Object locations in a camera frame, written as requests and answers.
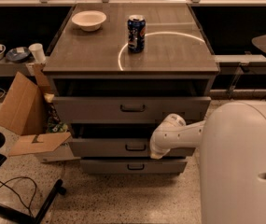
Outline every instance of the floor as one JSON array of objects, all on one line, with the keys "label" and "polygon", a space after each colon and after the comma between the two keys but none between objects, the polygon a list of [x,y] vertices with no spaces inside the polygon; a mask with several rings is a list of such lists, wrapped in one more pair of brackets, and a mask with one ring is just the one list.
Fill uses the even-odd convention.
[{"label": "floor", "polygon": [[[225,102],[213,101],[206,116]],[[2,127],[0,132],[7,139],[0,153],[7,155],[18,136]],[[37,184],[31,205],[34,216],[56,180],[63,180],[67,192],[56,197],[42,223],[201,223],[198,150],[180,175],[86,175],[78,160],[40,163],[34,155],[8,157],[0,168],[0,180],[20,176]],[[7,184],[29,205],[35,191],[30,180]],[[0,188],[0,203],[28,214],[17,195],[5,187]],[[4,223],[12,222],[0,218]]]}]

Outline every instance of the drawer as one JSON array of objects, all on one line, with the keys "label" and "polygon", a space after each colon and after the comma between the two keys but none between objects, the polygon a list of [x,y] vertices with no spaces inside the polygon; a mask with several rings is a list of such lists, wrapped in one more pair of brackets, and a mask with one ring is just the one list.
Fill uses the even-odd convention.
[{"label": "drawer", "polygon": [[[147,139],[73,139],[69,142],[75,157],[149,157]],[[173,148],[167,156],[191,156],[195,148]]]},{"label": "drawer", "polygon": [[185,120],[202,120],[209,97],[55,97],[65,123],[155,123],[177,113]]},{"label": "drawer", "polygon": [[82,159],[80,164],[87,174],[180,174],[187,162],[183,159]]}]

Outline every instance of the black stand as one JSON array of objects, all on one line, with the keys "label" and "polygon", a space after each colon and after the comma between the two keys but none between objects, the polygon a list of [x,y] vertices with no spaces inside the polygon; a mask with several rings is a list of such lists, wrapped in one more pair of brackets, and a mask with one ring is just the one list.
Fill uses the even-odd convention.
[{"label": "black stand", "polygon": [[[7,158],[5,156],[0,154],[0,166],[6,159]],[[29,215],[26,215],[22,212],[19,212],[17,210],[14,210],[2,204],[0,204],[0,217],[14,221],[16,223],[21,223],[21,224],[40,223],[43,217],[45,216],[45,214],[47,213],[47,211],[49,210],[49,207],[51,203],[53,202],[57,193],[60,193],[62,195],[66,193],[66,189],[62,187],[62,184],[63,182],[61,179],[59,179],[55,183],[54,187],[52,188],[51,192],[49,193],[47,199],[43,203],[36,217],[30,217]]]}]

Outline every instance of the blue soda can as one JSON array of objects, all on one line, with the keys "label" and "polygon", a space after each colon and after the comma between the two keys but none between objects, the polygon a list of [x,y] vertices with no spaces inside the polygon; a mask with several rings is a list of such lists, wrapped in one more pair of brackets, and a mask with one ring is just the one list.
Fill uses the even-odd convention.
[{"label": "blue soda can", "polygon": [[132,15],[127,21],[129,30],[128,49],[130,52],[138,53],[144,49],[146,22],[142,15]]}]

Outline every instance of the paper cup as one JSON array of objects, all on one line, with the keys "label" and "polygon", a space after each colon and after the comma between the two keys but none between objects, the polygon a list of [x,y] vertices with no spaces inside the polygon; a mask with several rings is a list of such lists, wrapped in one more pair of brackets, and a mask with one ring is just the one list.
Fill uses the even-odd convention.
[{"label": "paper cup", "polygon": [[33,54],[35,60],[38,63],[45,63],[46,62],[46,56],[42,48],[42,44],[40,43],[34,43],[29,47],[29,50]]}]

